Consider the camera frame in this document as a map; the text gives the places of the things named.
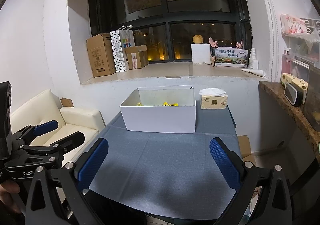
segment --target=blue gripper pad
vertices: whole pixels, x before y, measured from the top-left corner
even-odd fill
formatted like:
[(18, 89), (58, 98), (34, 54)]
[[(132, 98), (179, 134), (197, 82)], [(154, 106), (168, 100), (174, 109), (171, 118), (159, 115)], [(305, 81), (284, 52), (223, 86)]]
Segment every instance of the blue gripper pad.
[(215, 160), (228, 186), (238, 191), (241, 187), (240, 174), (226, 152), (214, 138), (210, 141), (210, 154)]
[(51, 120), (49, 122), (46, 122), (44, 124), (35, 126), (35, 129), (33, 130), (33, 135), (35, 136), (41, 136), (43, 134), (46, 134), (50, 131), (53, 131), (58, 128), (58, 122), (56, 120)]
[(90, 186), (102, 162), (106, 158), (108, 150), (108, 141), (104, 138), (99, 138), (90, 150), (82, 153), (76, 161), (74, 176), (78, 180), (77, 189), (79, 191), (87, 189)]

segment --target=blue tablecloth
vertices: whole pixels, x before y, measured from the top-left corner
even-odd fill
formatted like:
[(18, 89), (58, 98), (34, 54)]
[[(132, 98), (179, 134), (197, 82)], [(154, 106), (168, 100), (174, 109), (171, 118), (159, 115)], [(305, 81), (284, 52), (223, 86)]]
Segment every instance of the blue tablecloth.
[(228, 109), (196, 109), (193, 134), (127, 131), (118, 114), (99, 134), (109, 153), (90, 189), (154, 215), (191, 220), (217, 219), (235, 190), (225, 182), (210, 155), (220, 137), (240, 155)]

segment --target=pink bottle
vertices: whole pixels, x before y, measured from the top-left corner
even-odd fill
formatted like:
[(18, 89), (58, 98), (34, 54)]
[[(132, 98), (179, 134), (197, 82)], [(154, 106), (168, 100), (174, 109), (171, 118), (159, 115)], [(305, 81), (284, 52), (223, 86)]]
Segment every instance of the pink bottle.
[(284, 54), (282, 55), (282, 70), (281, 70), (281, 73), (291, 73), (290, 48), (284, 48)]

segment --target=hand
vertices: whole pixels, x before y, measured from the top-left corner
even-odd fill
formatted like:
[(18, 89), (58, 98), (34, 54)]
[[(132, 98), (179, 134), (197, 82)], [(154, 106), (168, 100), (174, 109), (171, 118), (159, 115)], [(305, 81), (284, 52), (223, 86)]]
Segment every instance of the hand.
[(6, 205), (10, 210), (15, 213), (21, 213), (17, 204), (13, 201), (10, 193), (18, 193), (20, 192), (19, 185), (12, 181), (7, 180), (0, 184), (0, 200)]

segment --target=yellow round fruit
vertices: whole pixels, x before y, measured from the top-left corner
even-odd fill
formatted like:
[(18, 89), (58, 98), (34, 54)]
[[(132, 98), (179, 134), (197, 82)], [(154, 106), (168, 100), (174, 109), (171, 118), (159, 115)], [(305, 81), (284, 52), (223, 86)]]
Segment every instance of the yellow round fruit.
[(203, 37), (201, 35), (194, 35), (192, 41), (194, 44), (202, 44)]

